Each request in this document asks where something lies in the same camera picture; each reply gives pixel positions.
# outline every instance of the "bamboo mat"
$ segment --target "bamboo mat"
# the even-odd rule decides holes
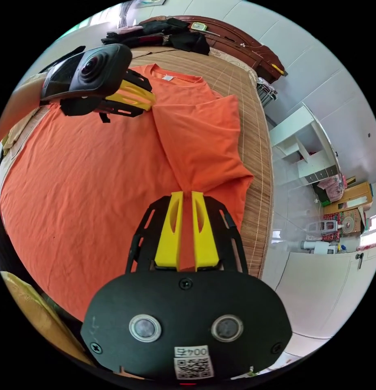
[[[133,56],[131,66],[156,63],[166,70],[202,76],[222,96],[238,97],[239,154],[245,167],[254,174],[247,192],[241,237],[249,274],[261,278],[272,236],[274,185],[269,131],[256,85],[247,71],[217,56],[154,47],[133,50]]]

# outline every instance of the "orange t-shirt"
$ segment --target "orange t-shirt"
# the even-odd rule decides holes
[[[189,194],[224,203],[240,228],[253,179],[238,154],[238,100],[200,77],[133,68],[156,95],[138,117],[65,117],[53,106],[4,182],[0,207],[23,264],[62,308],[83,320],[94,294],[125,272],[128,251],[150,203],[183,190],[181,268],[190,269]]]

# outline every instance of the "door handle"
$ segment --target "door handle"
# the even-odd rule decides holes
[[[361,268],[361,265],[362,265],[362,263],[363,263],[363,257],[364,257],[364,253],[358,253],[358,254],[356,255],[356,259],[360,259],[358,269]]]

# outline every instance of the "tiled floor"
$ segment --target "tiled floor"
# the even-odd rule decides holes
[[[262,280],[276,289],[284,272],[290,252],[304,252],[301,241],[306,239],[307,224],[323,219],[320,203],[312,186],[301,186],[296,177],[293,156],[276,160],[274,156],[274,213],[272,243],[265,260]]]

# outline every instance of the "qr code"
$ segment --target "qr code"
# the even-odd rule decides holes
[[[174,359],[177,379],[204,379],[213,377],[209,356]]]

